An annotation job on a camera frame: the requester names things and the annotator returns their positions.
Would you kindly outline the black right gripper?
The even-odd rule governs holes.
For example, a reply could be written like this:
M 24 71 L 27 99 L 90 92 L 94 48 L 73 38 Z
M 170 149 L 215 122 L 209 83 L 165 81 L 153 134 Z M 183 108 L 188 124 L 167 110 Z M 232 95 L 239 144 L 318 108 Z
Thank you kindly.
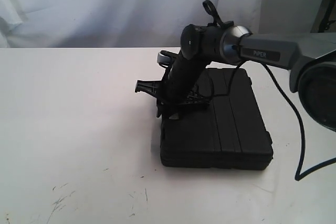
M 138 80 L 135 92 L 144 92 L 156 98 L 156 117 L 180 116 L 209 106 L 210 98 L 194 91 L 193 88 L 209 61 L 187 60 L 178 56 L 170 64 L 160 81 Z

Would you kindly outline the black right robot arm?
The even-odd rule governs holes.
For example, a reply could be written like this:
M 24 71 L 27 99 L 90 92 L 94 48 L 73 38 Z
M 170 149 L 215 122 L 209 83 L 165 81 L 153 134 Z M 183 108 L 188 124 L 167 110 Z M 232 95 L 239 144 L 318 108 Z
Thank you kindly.
M 210 96 L 193 91 L 196 81 L 212 62 L 241 66 L 254 61 L 288 70 L 289 89 L 320 125 L 335 130 L 335 34 L 253 34 L 243 26 L 186 26 L 180 52 L 161 52 L 166 67 L 160 81 L 138 81 L 136 92 L 145 92 L 162 104 L 177 107 L 206 104 Z

